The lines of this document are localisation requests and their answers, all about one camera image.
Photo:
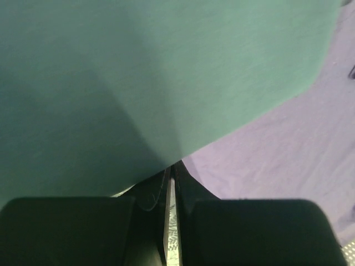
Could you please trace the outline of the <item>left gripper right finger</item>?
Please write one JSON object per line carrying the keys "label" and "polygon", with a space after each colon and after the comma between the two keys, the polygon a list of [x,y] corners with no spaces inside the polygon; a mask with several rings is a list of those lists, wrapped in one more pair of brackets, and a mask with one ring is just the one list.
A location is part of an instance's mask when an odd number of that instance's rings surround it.
{"label": "left gripper right finger", "polygon": [[183,265],[346,265],[323,211],[304,199],[219,199],[173,167]]}

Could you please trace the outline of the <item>purple t shirt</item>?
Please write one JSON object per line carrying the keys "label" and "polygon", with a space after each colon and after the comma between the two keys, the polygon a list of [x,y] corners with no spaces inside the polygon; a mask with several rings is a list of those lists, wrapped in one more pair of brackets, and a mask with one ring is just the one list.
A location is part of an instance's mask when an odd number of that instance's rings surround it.
{"label": "purple t shirt", "polygon": [[220,198],[304,198],[354,239],[354,2],[342,7],[323,69],[305,93],[184,158]]}

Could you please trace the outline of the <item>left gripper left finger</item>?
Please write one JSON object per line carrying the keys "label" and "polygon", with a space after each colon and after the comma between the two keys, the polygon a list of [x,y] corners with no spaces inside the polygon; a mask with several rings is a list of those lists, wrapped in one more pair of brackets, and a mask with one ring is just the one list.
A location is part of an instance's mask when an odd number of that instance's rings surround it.
{"label": "left gripper left finger", "polygon": [[2,265],[165,265],[170,170],[118,197],[22,197],[1,209]]}

